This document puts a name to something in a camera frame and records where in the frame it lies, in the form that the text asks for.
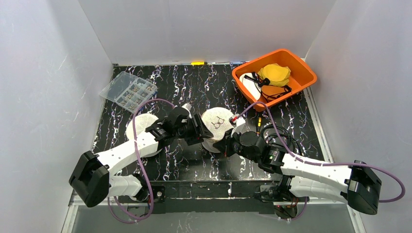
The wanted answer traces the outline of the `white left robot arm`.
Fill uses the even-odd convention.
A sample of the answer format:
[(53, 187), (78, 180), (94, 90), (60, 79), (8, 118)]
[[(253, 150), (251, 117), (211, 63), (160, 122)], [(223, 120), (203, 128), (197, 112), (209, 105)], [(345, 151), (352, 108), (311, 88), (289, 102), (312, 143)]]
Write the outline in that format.
[(138, 157), (157, 155), (176, 139), (195, 145), (213, 137), (200, 115), (191, 115), (185, 107), (175, 107), (162, 118), (148, 113), (138, 115), (128, 124), (126, 134), (128, 140), (112, 149), (97, 154), (87, 151), (80, 156), (69, 184), (87, 207), (94, 207), (107, 197), (145, 197), (150, 189), (143, 176), (116, 173)]

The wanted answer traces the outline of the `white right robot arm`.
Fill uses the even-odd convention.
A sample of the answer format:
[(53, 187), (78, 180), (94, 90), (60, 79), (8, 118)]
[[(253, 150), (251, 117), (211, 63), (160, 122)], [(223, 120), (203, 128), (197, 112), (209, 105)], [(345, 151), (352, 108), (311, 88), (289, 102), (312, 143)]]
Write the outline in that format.
[(247, 158), (268, 173), (286, 176), (286, 190), (295, 197), (339, 201), (367, 215), (378, 212), (382, 181), (361, 161), (339, 166), (291, 155), (254, 132), (227, 131), (213, 147), (228, 157)]

